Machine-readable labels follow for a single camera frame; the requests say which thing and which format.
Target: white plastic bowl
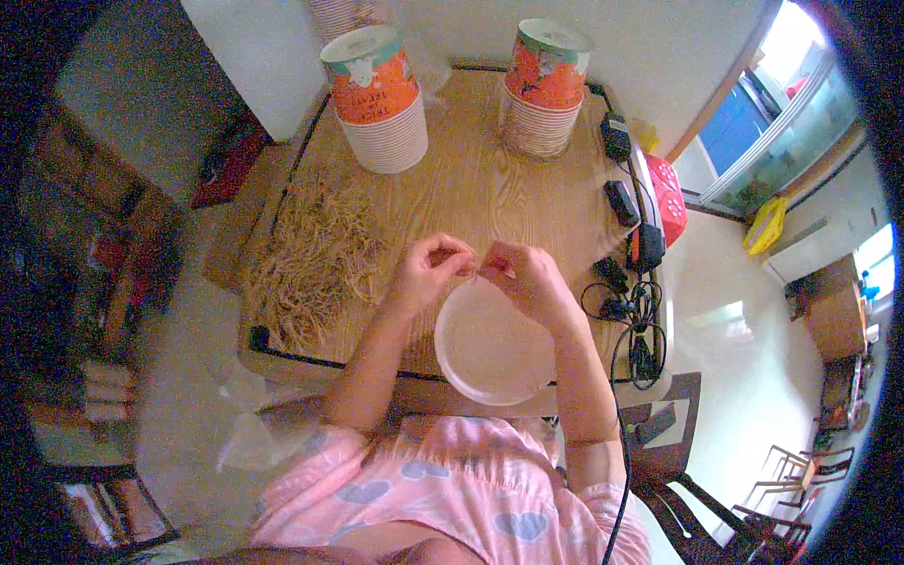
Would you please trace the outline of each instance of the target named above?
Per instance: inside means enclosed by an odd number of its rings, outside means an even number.
[[[550,333],[485,278],[449,293],[439,310],[434,345],[449,383],[488,406],[524,402],[555,376]]]

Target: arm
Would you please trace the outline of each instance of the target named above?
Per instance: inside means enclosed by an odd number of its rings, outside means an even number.
[[[474,251],[446,234],[409,247],[392,277],[383,301],[364,335],[327,393],[326,421],[372,435],[386,420],[402,352],[408,345],[411,320],[436,301],[456,274],[473,271]]]
[[[569,488],[625,482],[615,396],[587,317],[548,253],[496,242],[481,275],[496,284],[555,340],[556,399],[565,434]]]

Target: sleeve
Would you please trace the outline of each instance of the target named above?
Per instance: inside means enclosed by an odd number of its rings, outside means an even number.
[[[332,495],[361,471],[369,441],[358,431],[320,424],[288,471],[260,495],[251,516],[252,544],[278,535],[294,516]]]
[[[599,483],[588,486],[578,493],[578,498],[588,507],[600,530],[606,534],[606,543],[615,525],[624,492],[625,489],[621,485]],[[611,562],[614,565],[648,565],[651,562],[650,541],[646,534],[646,526],[637,515],[634,493],[628,495],[625,514],[618,526]]]

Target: orange cup label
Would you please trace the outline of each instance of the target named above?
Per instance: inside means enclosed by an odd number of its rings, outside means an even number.
[[[333,73],[333,102],[342,121],[382,122],[398,116],[418,97],[418,83],[402,49],[378,66],[373,66],[372,57],[346,66],[351,74]]]
[[[535,106],[568,109],[583,100],[586,74],[586,65],[580,68],[579,63],[563,62],[554,52],[532,52],[518,37],[505,73],[505,87]]]

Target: woman's right hand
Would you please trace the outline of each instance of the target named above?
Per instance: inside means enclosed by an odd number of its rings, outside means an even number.
[[[556,339],[589,335],[587,316],[546,251],[497,241],[486,252],[478,274],[502,289],[519,310]]]

